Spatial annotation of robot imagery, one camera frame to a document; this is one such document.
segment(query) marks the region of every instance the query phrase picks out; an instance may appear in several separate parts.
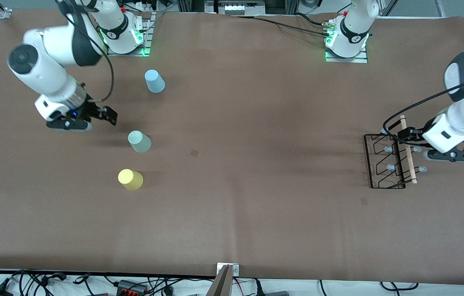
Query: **table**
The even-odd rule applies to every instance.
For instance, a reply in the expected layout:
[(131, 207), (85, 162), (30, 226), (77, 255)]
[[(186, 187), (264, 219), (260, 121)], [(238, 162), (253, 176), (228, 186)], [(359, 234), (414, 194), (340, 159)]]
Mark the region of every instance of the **table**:
[[(38, 95), (7, 69), (26, 30), (61, 24), (42, 9), (0, 20), (0, 268), (212, 275), (236, 262), (243, 277), (464, 284), (464, 164), (415, 158), (429, 168), (419, 184), (371, 190), (362, 146), (443, 89), (464, 19), (377, 19), (369, 64), (345, 64), (325, 62), (316, 35), (168, 13), (149, 58), (111, 58), (119, 122), (91, 133), (47, 129)], [(147, 91), (148, 69), (163, 92)], [(93, 98), (108, 90), (104, 60), (68, 72)], [(132, 151), (132, 130), (150, 136), (149, 152)], [(117, 182), (125, 168), (143, 172), (142, 189)]]

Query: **black wire rack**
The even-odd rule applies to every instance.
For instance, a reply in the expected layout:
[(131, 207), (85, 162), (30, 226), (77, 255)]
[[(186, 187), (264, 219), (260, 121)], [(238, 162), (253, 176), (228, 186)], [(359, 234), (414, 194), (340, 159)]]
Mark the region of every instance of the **black wire rack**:
[[(372, 189), (405, 189), (413, 179), (409, 170), (404, 170), (402, 163), (407, 158), (407, 151), (400, 150), (398, 141), (386, 134), (365, 134), (365, 152), (369, 186)], [(415, 167), (415, 173), (421, 167)]]

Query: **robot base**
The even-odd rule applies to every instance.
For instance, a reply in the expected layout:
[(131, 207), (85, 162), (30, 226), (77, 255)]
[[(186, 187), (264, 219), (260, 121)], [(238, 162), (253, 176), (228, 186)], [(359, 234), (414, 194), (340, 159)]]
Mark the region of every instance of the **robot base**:
[(117, 39), (111, 39), (109, 33), (104, 36), (104, 40), (108, 47), (116, 54), (127, 54), (135, 50), (145, 41), (143, 33), (142, 17), (136, 16), (131, 12), (125, 12), (128, 19), (128, 27), (122, 32)]
[(341, 58), (354, 58), (365, 47), (365, 43), (369, 38), (369, 34), (367, 34), (357, 43), (349, 42), (349, 39), (343, 35), (340, 29), (341, 21), (343, 18), (344, 16), (340, 15), (335, 19), (329, 20), (329, 23), (334, 24), (334, 26), (327, 28), (327, 33), (330, 36), (325, 38), (325, 48), (330, 49), (333, 53)]

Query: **metal mounting plate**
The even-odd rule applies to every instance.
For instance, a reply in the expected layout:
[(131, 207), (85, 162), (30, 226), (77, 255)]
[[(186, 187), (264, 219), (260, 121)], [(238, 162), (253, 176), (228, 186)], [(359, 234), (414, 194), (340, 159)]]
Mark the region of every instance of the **metal mounting plate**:
[(353, 58), (342, 58), (337, 56), (332, 50), (325, 48), (325, 60), (328, 62), (359, 62), (367, 63), (367, 49), (364, 47), (360, 52)]
[[(219, 273), (219, 271), (221, 270), (221, 268), (223, 267), (223, 265), (225, 264), (229, 264), (229, 263), (218, 263), (217, 264), (217, 268), (216, 268), (216, 274)], [(233, 272), (233, 276), (234, 277), (239, 277), (239, 264), (232, 264), (233, 268), (234, 268), (234, 272)]]
[(5, 10), (5, 13), (3, 16), (0, 16), (0, 19), (8, 19), (11, 17), (11, 12), (12, 12), (12, 9), (8, 9), (7, 7), (4, 8)]

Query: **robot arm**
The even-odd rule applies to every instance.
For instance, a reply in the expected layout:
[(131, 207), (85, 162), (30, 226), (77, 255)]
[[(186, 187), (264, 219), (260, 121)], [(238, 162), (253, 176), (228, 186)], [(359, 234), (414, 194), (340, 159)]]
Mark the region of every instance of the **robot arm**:
[(116, 0), (75, 0), (97, 21), (108, 47), (117, 54), (132, 52), (144, 41), (142, 17), (122, 12)]
[(84, 86), (65, 70), (67, 66), (97, 64), (104, 54), (100, 36), (82, 7), (69, 0), (57, 2), (61, 13), (74, 24), (29, 30), (24, 43), (9, 53), (7, 64), (18, 79), (40, 94), (35, 107), (46, 126), (89, 131), (92, 117), (115, 125), (117, 113), (92, 103)]
[[(444, 72), (446, 89), (463, 83), (464, 52), (458, 54)], [(398, 137), (403, 141), (428, 142), (433, 150), (427, 151), (426, 157), (431, 160), (464, 161), (464, 148), (457, 148), (464, 143), (464, 86), (450, 91), (450, 98), (452, 105), (429, 120), (424, 128), (408, 127), (400, 131)]]
[(378, 12), (377, 0), (351, 0), (346, 15), (329, 20), (334, 25), (327, 29), (330, 36), (325, 39), (325, 46), (343, 58), (356, 56), (365, 46)]

